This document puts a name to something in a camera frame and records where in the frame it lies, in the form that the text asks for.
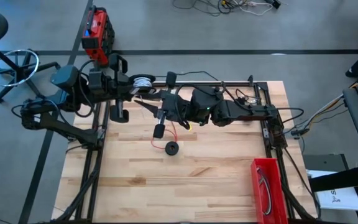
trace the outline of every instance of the red tray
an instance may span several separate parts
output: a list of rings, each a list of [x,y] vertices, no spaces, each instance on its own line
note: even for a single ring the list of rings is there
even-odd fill
[[[267,158],[254,159],[251,165],[251,174],[258,223],[288,224],[277,160]],[[260,183],[262,176],[267,180],[269,192],[266,185],[263,182]],[[269,193],[271,195],[271,211],[269,214],[264,214],[264,212],[268,211],[269,207]]]

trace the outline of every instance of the butcher block tabletop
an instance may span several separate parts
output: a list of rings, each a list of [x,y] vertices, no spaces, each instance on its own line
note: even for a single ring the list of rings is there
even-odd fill
[[[288,107],[283,82],[267,83],[272,104]],[[227,89],[234,94],[236,88],[254,95],[251,87]],[[190,100],[192,91],[192,88],[182,88],[179,95]],[[222,128],[212,122],[202,127],[193,123],[190,131],[166,121],[167,130],[176,130],[179,145],[178,154],[169,156],[151,145],[157,124],[152,113],[134,102],[125,102],[124,109],[129,111],[129,122],[109,121],[106,130],[93,222],[257,221],[250,165],[254,158],[265,157],[259,121],[235,121]],[[82,114],[87,111],[88,107],[81,107]],[[280,114],[283,120],[291,118],[288,110],[280,110]],[[74,125],[88,129],[92,121],[92,116],[76,116]],[[290,128],[293,123],[285,125]],[[165,147],[168,141],[174,141],[174,137],[166,131],[163,139],[154,140],[154,145]],[[287,139],[287,143],[288,151],[306,179],[298,141]],[[68,147],[77,145],[78,142],[73,142]],[[78,193],[85,157],[86,150],[81,148],[67,153],[52,218],[61,215]],[[314,215],[313,199],[286,154],[284,162],[291,191]],[[89,193],[87,196],[83,217],[88,209]]]

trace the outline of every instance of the red power drill battery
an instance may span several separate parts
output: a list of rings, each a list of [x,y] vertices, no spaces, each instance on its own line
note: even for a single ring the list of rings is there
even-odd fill
[[[91,59],[101,67],[109,65],[109,55],[114,43],[114,29],[106,9],[92,6],[88,14],[85,30],[81,39],[82,47]]]

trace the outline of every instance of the small black disc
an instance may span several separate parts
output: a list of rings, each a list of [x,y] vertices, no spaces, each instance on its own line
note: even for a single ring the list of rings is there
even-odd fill
[[[178,151],[179,151],[179,145],[176,142],[168,142],[167,145],[165,146],[165,152],[170,156],[176,155]]]

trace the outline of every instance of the gray floor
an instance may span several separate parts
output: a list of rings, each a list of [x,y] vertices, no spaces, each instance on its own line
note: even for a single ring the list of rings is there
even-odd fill
[[[71,50],[86,0],[0,1],[9,31],[1,50]],[[190,0],[178,0],[184,6]],[[235,12],[211,17],[196,10],[172,8],[170,0],[95,0],[108,10],[116,30],[115,49],[358,49],[358,0],[286,0],[278,11],[257,17]],[[77,56],[80,66],[88,58]],[[126,56],[128,74],[206,70],[221,80],[283,80],[291,106],[307,118],[338,96],[353,80],[344,76],[358,55],[164,55]],[[43,63],[67,64],[68,56],[40,56]],[[45,95],[54,68],[34,82]],[[205,75],[181,80],[209,80]],[[21,126],[10,109],[34,97],[26,86],[6,95],[0,105],[0,218],[18,221],[45,131]],[[64,114],[72,122],[72,114]],[[305,137],[306,154],[344,153],[358,166],[358,137],[345,113],[316,124]],[[47,221],[53,209],[67,140],[54,135],[30,221]],[[324,220],[357,223],[353,212],[324,211]]]

